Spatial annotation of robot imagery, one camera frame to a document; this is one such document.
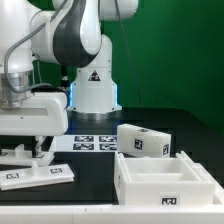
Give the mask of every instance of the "cable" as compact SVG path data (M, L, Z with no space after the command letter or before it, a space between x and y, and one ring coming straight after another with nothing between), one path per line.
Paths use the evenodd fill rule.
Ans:
M40 83L43 83L42 75L41 75L41 72L40 72L40 61L37 61L37 73L38 73L38 76L39 76Z
M64 0L64 2L60 5L60 7L58 8L58 10L53 14L53 16L51 17L50 22L52 22L56 16L60 13L60 11L64 8L64 6L66 5L66 3L68 2L68 0ZM5 73L5 79L10 87L10 89L14 92L14 93L25 93L29 90L33 90L35 88L39 88L39 87L43 87L43 86L52 86L49 83L40 83L40 84L35 84L32 86L29 86L27 88L23 88L23 89L19 89L17 90L11 83L10 79L9 79L9 73L8 73L8 63L9 63L9 57L12 54L12 52L19 47L21 44L23 44L24 42L26 42L27 40L29 40L31 37L33 37L34 35L36 35L39 31L41 31L43 28L45 28L46 23L40 25L38 28L36 28L33 32L31 32L29 35L27 35L26 37L24 37L23 39L21 39L20 41L18 41L17 43L15 43L12 47L9 48L8 52L6 53L5 56L5 60L4 60L4 73Z
M141 97L140 85L139 85L139 80L138 80L137 72L136 72L135 65L134 65L134 60L133 60L131 50L130 50L130 47L129 47L129 44L128 44L128 39L127 39L127 35L126 35L125 29L124 29L124 25L122 23L120 9L119 9L119 6L118 6L118 1L114 0L114 2L115 2L115 6L116 6L117 15L118 15L118 18L119 18L121 30L122 30L122 35L123 35L126 51L127 51L127 54L128 54L130 65L131 65L132 77L133 77L133 80L135 82L135 86L137 87L137 91L138 91L139 104L140 104L140 107L142 107L142 97Z

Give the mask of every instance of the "white platform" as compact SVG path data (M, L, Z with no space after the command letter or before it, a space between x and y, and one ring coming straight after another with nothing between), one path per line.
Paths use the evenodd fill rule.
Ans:
M72 182L74 174L67 164L38 167L34 162L32 168L7 170L0 172L1 190L11 190L33 186L43 186Z

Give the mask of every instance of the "white open box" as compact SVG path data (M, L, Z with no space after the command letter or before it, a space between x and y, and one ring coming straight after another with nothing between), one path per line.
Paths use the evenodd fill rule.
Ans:
M119 204L140 206L212 205L218 187L184 152L177 158L124 158L117 153L114 183Z

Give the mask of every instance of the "white block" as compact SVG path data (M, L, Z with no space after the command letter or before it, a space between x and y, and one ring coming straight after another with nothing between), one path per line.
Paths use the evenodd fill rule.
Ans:
M169 157L171 135L129 124L117 129L117 149L136 157Z

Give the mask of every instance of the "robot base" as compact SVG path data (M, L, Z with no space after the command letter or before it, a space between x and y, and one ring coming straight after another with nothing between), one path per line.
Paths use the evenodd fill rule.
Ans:
M80 120L100 121L120 116L121 110L116 110L103 114L103 113L80 113L72 108L68 108L67 114L69 117L76 117Z

